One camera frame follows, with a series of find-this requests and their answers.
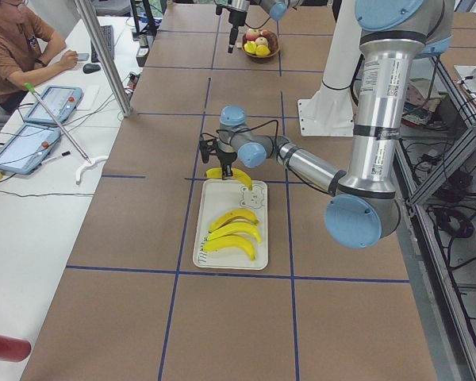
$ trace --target banana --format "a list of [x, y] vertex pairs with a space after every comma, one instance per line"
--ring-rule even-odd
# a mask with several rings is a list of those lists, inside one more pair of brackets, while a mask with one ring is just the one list
[[241, 248], [247, 253], [251, 260], [255, 260], [255, 248], [254, 245], [246, 238], [231, 234], [230, 236], [223, 236], [215, 238], [211, 241], [206, 241], [203, 244], [203, 252], [215, 252], [222, 248]]
[[[222, 179], [222, 168], [210, 168], [206, 171], [207, 179]], [[243, 172], [241, 169], [233, 168], [231, 179], [240, 181], [250, 191], [252, 190], [252, 179], [249, 175]]]
[[212, 222], [212, 225], [209, 226], [208, 231], [211, 233], [220, 227], [227, 225], [229, 222], [238, 219], [247, 220], [254, 225], [259, 224], [259, 220], [257, 219], [257, 216], [254, 212], [249, 209], [238, 208], [222, 214], [217, 220]]
[[250, 224], [248, 222], [232, 222], [230, 224], [224, 225], [219, 229], [211, 232], [206, 238], [208, 241], [215, 240], [223, 236], [229, 236], [236, 233], [246, 233], [255, 238], [258, 244], [261, 243], [261, 233], [257, 229], [256, 225]]

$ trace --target hand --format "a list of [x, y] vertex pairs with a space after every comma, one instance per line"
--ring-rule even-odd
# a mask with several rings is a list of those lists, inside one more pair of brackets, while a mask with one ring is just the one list
[[62, 58], [60, 58], [60, 64], [64, 70], [72, 69], [78, 63], [78, 53], [74, 50], [67, 50]]

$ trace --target keyboard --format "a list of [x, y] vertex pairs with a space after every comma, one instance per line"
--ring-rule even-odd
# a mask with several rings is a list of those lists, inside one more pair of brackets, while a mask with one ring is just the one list
[[[101, 32], [104, 36], [104, 41], [106, 42], [106, 47], [108, 52], [111, 55], [111, 59], [114, 59], [114, 31], [112, 25], [101, 25]], [[91, 60], [92, 62], [99, 62], [97, 52], [95, 51], [94, 44], [90, 43], [91, 47]]]

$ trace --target white tray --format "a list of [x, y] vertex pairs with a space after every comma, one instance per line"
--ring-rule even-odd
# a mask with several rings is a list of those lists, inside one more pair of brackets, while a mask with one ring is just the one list
[[[252, 210], [259, 219], [262, 242], [249, 241], [255, 246], [255, 260], [240, 248], [223, 248], [216, 252], [203, 252], [202, 245], [208, 236], [210, 224], [222, 214], [236, 208]], [[262, 270], [268, 264], [268, 189], [262, 181], [253, 181], [252, 190], [236, 180], [206, 180], [199, 206], [198, 230], [192, 255], [198, 267]]]

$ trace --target glasses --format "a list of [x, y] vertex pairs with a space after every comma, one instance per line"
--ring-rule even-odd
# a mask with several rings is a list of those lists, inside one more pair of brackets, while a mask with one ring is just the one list
[[12, 2], [4, 2], [5, 4], [9, 4], [10, 6], [15, 6], [19, 10], [22, 10], [29, 4], [29, 0], [21, 0], [18, 4], [13, 4]]

